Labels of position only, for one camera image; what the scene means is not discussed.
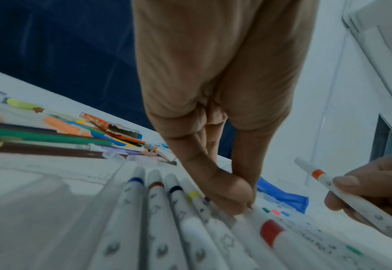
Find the hand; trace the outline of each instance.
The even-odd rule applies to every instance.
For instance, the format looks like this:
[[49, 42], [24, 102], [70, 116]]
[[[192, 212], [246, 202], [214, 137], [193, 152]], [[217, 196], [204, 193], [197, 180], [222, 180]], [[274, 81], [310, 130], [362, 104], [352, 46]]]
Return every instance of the hand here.
[[[219, 207], [255, 199], [268, 144], [291, 110], [318, 0], [135, 0], [146, 114]], [[225, 121], [237, 128], [233, 174], [217, 167]]]
[[[353, 170], [343, 177], [336, 177], [334, 185], [343, 192], [359, 195], [392, 215], [392, 155], [375, 160]], [[325, 198], [325, 205], [334, 211], [343, 209], [351, 218], [372, 224], [332, 192]]]

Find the blue marker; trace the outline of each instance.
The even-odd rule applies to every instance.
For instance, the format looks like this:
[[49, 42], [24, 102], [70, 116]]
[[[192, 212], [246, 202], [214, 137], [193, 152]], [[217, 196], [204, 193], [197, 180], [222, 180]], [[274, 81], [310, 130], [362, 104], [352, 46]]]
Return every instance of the blue marker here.
[[143, 167], [134, 169], [119, 196], [88, 270], [140, 269], [144, 175]]

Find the dark blue curtain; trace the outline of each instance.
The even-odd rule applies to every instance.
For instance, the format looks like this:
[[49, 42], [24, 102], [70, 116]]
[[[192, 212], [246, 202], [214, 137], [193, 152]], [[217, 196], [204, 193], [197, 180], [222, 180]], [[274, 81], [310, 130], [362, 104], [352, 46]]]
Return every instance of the dark blue curtain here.
[[[0, 72], [153, 129], [129, 0], [0, 0]], [[234, 137], [227, 123], [220, 155]]]

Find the red color mark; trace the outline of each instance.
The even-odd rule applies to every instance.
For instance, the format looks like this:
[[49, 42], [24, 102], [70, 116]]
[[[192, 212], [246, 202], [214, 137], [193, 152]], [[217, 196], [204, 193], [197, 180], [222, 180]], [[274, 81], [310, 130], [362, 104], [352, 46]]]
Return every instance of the red color mark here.
[[165, 187], [162, 182], [154, 182], [150, 186], [148, 186], [148, 189], [154, 188], [155, 186], [161, 186], [163, 188]]
[[283, 231], [285, 231], [285, 229], [282, 228], [282, 226], [280, 226], [279, 224], [277, 224], [276, 221], [267, 220], [262, 225], [260, 234], [264, 241], [271, 248], [273, 248], [273, 243], [275, 242], [276, 237]]
[[313, 178], [314, 179], [318, 179], [322, 174], [324, 174], [325, 172], [324, 171], [322, 171], [321, 169], [317, 169], [316, 171], [314, 171], [313, 173], [312, 173], [312, 176], [313, 176]]

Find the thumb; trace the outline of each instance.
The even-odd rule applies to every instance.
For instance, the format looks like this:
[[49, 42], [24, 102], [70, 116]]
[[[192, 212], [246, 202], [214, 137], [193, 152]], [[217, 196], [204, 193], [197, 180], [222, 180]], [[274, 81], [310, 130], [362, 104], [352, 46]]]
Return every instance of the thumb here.
[[392, 171], [368, 171], [335, 177], [334, 185], [345, 193], [367, 197], [392, 197]]

